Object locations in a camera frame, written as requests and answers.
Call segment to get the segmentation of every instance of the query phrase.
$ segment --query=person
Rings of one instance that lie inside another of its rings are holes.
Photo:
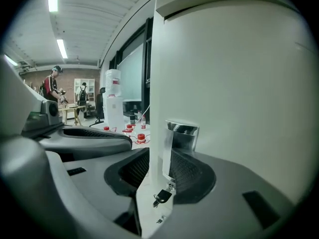
[[[62,68],[55,66],[52,68],[51,74],[45,78],[44,82],[40,86],[44,98],[55,102],[58,102],[58,100],[63,102],[59,96],[59,91],[56,84],[56,78],[59,77],[61,73],[63,73]]]
[[[77,104],[79,106],[86,106],[86,101],[88,100],[88,92],[86,89],[86,83],[83,82],[82,86],[78,87],[76,90],[75,98],[77,99]],[[81,109],[81,111],[84,113],[84,121],[87,119],[87,109]],[[79,115],[80,109],[76,109],[76,113]]]

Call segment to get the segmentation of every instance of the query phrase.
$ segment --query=desk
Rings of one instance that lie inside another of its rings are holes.
[[[68,111],[74,111],[74,122],[75,122],[75,125],[77,125],[77,123],[79,122],[79,124],[80,125],[82,125],[81,124],[81,121],[80,121],[80,119],[79,119],[79,117],[78,117],[78,114],[76,113],[76,109],[79,109],[79,108],[85,108],[86,106],[78,106],[78,105],[74,105],[74,106],[70,106],[70,107],[64,107],[64,108],[59,108],[59,112],[62,112],[62,114],[63,114],[63,112],[65,112],[64,114],[63,114],[63,116],[64,116],[64,124],[66,124],[67,125],[67,121],[68,121]]]

